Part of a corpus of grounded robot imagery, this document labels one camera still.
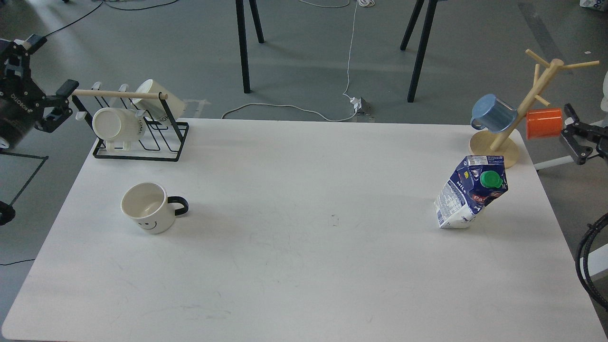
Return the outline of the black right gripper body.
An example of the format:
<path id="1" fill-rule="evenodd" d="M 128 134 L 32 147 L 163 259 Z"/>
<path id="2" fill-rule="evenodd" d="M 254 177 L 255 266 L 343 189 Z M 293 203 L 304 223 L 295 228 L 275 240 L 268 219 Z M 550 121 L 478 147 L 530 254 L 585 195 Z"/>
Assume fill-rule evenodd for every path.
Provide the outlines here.
<path id="1" fill-rule="evenodd" d="M 589 133 L 589 141 L 596 144 L 595 151 L 604 160 L 608 159 L 608 127 L 606 123 L 594 123 Z"/>

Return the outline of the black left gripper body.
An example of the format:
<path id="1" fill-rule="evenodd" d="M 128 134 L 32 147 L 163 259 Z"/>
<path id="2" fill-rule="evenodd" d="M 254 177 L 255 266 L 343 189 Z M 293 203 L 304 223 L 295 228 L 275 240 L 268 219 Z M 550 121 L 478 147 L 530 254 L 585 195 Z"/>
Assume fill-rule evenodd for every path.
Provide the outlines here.
<path id="1" fill-rule="evenodd" d="M 32 78 L 31 56 L 44 40 L 1 41 L 1 147 L 15 147 L 41 119 L 46 95 Z"/>

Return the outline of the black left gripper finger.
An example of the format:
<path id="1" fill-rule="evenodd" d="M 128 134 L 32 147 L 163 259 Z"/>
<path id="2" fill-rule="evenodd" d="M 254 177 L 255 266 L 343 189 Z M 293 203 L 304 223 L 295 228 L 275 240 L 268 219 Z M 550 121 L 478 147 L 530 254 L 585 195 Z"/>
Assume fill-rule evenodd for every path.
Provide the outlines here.
<path id="1" fill-rule="evenodd" d="M 34 127 L 41 132 L 53 133 L 72 114 L 70 107 L 54 107 L 50 114 L 37 120 Z"/>
<path id="2" fill-rule="evenodd" d="M 46 108 L 69 108 L 69 97 L 72 93 L 78 89 L 79 82 L 76 80 L 68 79 L 61 87 L 55 92 L 54 95 L 47 95 L 45 98 Z"/>

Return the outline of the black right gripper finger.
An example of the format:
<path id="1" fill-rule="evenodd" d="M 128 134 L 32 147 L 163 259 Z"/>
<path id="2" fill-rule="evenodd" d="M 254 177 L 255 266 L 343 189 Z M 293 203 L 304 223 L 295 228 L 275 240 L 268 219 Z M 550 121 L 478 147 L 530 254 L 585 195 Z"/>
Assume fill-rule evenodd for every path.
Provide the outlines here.
<path id="1" fill-rule="evenodd" d="M 565 128 L 561 131 L 562 136 L 591 136 L 594 134 L 592 125 L 582 123 L 571 104 L 564 105 L 564 114 L 568 117 Z"/>
<path id="2" fill-rule="evenodd" d="M 561 133 L 561 143 L 567 148 L 571 158 L 577 165 L 583 165 L 588 159 L 599 157 L 594 148 L 581 145 L 576 138 L 582 138 L 595 144 L 599 143 L 600 135 L 597 133 Z"/>

